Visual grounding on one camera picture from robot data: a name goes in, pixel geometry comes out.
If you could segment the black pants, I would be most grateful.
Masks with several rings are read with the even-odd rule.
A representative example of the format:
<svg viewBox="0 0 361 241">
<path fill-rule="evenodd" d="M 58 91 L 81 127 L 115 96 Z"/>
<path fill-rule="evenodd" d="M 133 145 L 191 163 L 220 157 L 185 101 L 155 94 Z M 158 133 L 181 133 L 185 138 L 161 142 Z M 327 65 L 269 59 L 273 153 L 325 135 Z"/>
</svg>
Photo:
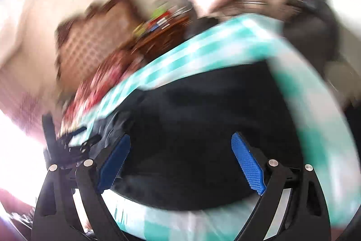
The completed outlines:
<svg viewBox="0 0 361 241">
<path fill-rule="evenodd" d="M 252 193 L 231 148 L 234 133 L 286 166 L 303 163 L 296 128 L 267 61 L 135 89 L 95 121 L 92 133 L 101 141 L 91 157 L 130 137 L 130 152 L 110 189 L 171 211 L 224 206 Z"/>
</svg>

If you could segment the pink curtain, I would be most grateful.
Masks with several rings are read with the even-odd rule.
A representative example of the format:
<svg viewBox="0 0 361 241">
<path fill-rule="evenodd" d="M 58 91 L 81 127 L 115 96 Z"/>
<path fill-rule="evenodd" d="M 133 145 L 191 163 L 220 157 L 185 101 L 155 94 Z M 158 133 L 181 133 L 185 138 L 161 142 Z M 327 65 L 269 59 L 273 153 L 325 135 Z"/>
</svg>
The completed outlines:
<svg viewBox="0 0 361 241">
<path fill-rule="evenodd" d="M 1 111 L 26 135 L 45 143 L 42 128 L 43 106 L 16 84 L 1 82 Z"/>
</svg>

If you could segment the red floral quilt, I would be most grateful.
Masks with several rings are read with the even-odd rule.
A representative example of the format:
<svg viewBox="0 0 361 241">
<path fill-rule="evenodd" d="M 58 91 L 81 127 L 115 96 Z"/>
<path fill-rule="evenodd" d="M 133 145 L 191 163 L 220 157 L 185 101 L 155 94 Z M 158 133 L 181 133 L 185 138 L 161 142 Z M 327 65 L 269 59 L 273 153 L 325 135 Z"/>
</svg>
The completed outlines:
<svg viewBox="0 0 361 241">
<path fill-rule="evenodd" d="M 117 49 L 90 76 L 83 80 L 71 99 L 62 118 L 59 134 L 70 132 L 80 124 L 82 116 L 100 103 L 104 96 L 121 81 L 127 79 L 146 62 L 142 54 Z"/>
</svg>

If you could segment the beige tufted headboard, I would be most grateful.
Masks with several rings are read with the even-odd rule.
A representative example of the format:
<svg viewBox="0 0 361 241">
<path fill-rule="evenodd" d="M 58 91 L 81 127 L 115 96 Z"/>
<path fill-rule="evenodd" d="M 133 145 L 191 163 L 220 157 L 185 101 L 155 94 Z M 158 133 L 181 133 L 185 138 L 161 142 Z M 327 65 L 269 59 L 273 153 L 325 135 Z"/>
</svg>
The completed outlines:
<svg viewBox="0 0 361 241">
<path fill-rule="evenodd" d="M 126 47 L 144 20 L 134 0 L 93 2 L 56 29 L 57 80 L 66 93 L 79 85 L 116 49 Z"/>
</svg>

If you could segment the dark wooden nightstand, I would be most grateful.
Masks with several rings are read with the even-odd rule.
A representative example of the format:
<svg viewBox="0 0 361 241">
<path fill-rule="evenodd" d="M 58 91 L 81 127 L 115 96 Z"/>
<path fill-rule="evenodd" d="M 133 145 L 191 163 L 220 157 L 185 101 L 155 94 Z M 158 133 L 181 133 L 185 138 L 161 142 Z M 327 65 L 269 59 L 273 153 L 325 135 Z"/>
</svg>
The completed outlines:
<svg viewBox="0 0 361 241">
<path fill-rule="evenodd" d="M 191 23 L 188 14 L 177 16 L 167 24 L 140 39 L 131 49 L 149 63 L 185 41 L 185 33 Z"/>
</svg>

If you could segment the green white checkered bedsheet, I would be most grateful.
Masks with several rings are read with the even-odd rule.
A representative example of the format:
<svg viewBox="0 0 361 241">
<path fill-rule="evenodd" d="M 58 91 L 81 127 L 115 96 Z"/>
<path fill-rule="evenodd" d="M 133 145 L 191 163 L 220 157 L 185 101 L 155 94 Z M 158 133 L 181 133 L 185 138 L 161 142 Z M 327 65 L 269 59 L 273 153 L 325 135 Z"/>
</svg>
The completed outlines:
<svg viewBox="0 0 361 241">
<path fill-rule="evenodd" d="M 309 62 L 280 36 L 279 21 L 247 14 L 219 24 L 168 51 L 112 88 L 76 125 L 91 128 L 134 89 L 151 89 L 218 68 L 271 60 L 271 72 L 290 109 L 325 194 L 333 227 L 344 228 L 360 206 L 360 161 L 345 115 Z M 257 197 L 199 212 L 170 212 L 135 204 L 114 192 L 104 200 L 121 229 L 145 240 L 230 240 Z"/>
</svg>

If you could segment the items on nightstand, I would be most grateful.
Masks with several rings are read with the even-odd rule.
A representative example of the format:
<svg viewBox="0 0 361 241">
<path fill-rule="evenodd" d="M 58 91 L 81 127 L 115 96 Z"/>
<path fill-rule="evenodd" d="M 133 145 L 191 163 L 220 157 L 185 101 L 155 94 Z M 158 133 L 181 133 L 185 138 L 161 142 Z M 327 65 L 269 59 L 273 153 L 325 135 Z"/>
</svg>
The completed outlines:
<svg viewBox="0 0 361 241">
<path fill-rule="evenodd" d="M 166 9 L 164 6 L 158 7 L 152 13 L 152 18 L 138 25 L 134 31 L 133 36 L 140 39 L 157 29 L 166 28 L 170 21 L 178 16 L 184 15 L 190 11 L 190 7 L 177 7 L 173 6 Z"/>
</svg>

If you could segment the black leather chair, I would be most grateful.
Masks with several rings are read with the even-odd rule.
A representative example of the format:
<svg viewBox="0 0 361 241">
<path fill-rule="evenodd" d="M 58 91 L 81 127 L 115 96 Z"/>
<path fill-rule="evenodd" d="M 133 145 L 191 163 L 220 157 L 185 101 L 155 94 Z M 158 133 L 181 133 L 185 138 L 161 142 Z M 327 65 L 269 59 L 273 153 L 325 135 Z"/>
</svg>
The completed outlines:
<svg viewBox="0 0 361 241">
<path fill-rule="evenodd" d="M 191 38 L 222 21 L 243 13 L 257 13 L 281 21 L 281 34 L 321 75 L 337 57 L 340 37 L 335 14 L 326 0 L 234 0 L 211 16 L 198 17 L 190 7 Z"/>
</svg>

